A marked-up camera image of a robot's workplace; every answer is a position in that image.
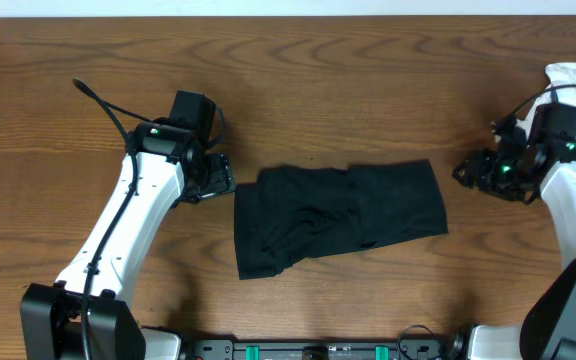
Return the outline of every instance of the black cloth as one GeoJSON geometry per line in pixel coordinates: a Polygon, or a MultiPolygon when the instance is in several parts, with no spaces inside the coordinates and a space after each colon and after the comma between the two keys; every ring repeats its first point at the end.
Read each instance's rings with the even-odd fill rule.
{"type": "Polygon", "coordinates": [[[427,160],[336,169],[263,170],[235,191],[240,279],[271,277],[307,258],[448,232],[427,160]]]}

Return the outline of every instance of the green connector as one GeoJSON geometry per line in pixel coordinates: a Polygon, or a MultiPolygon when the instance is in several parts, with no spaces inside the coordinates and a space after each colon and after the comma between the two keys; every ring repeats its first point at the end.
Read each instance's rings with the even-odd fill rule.
{"type": "Polygon", "coordinates": [[[259,360],[259,346],[246,347],[246,360],[259,360]]]}
{"type": "Polygon", "coordinates": [[[388,347],[387,346],[377,346],[375,348],[376,359],[375,360],[388,360],[388,347]]]}

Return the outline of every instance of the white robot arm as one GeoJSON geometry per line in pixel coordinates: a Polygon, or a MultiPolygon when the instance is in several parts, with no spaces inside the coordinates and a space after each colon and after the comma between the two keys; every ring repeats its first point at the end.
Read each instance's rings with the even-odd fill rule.
{"type": "MultiPolygon", "coordinates": [[[[550,87],[558,87],[561,85],[576,84],[576,63],[560,63],[552,64],[546,67],[546,74],[551,80],[550,87]]],[[[535,126],[535,119],[543,121],[544,114],[542,105],[558,102],[559,104],[569,105],[576,108],[576,88],[564,88],[556,91],[556,96],[553,93],[545,93],[543,96],[536,99],[535,104],[523,121],[517,121],[516,127],[523,129],[527,138],[533,137],[533,132],[542,131],[540,126],[535,126]]],[[[571,119],[561,118],[551,121],[568,121],[571,119]]],[[[566,150],[573,156],[576,152],[576,124],[574,128],[574,136],[568,136],[569,142],[565,143],[566,150]]],[[[527,144],[526,148],[536,146],[535,144],[527,144]]],[[[557,233],[557,241],[561,251],[562,267],[567,268],[576,259],[576,159],[565,158],[557,159],[554,162],[548,163],[546,157],[554,156],[552,150],[544,151],[541,156],[544,167],[542,168],[545,173],[542,179],[539,179],[538,189],[541,198],[544,200],[550,213],[553,217],[555,230],[557,233]]],[[[539,157],[538,151],[531,152],[531,156],[539,157]]],[[[525,166],[525,164],[508,164],[504,169],[512,171],[514,166],[525,166]]],[[[532,174],[524,172],[523,175],[529,177],[532,174]]],[[[520,352],[520,333],[522,326],[509,326],[509,327],[491,327],[491,326],[478,326],[473,329],[470,344],[468,349],[468,357],[472,360],[521,360],[520,352]]]]}
{"type": "MultiPolygon", "coordinates": [[[[141,264],[159,224],[184,189],[180,163],[173,164],[166,161],[165,156],[147,152],[137,153],[137,162],[140,178],[137,195],[131,199],[104,248],[91,291],[92,296],[112,291],[115,299],[125,301],[128,306],[132,303],[141,264]]],[[[126,156],[115,191],[90,237],[70,265],[57,276],[56,283],[63,283],[66,291],[83,293],[88,264],[126,197],[131,179],[132,162],[126,156]]]]}

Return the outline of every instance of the white wall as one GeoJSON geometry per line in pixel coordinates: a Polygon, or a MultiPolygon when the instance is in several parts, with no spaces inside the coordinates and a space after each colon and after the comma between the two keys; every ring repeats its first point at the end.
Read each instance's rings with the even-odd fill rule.
{"type": "Polygon", "coordinates": [[[576,0],[0,0],[0,17],[576,14],[576,0]]]}

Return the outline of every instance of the wooden table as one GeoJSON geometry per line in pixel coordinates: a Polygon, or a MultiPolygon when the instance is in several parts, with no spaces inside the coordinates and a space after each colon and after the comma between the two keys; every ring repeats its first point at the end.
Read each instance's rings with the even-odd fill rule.
{"type": "Polygon", "coordinates": [[[26,287],[73,258],[119,174],[121,138],[71,78],[150,117],[177,89],[207,94],[230,120],[220,151],[239,183],[278,164],[429,158],[450,234],[239,281],[233,196],[183,205],[132,308],[184,333],[393,338],[519,323],[559,274],[542,202],[467,190],[451,171],[562,61],[576,61],[576,17],[0,19],[0,359],[25,356],[26,287]]]}

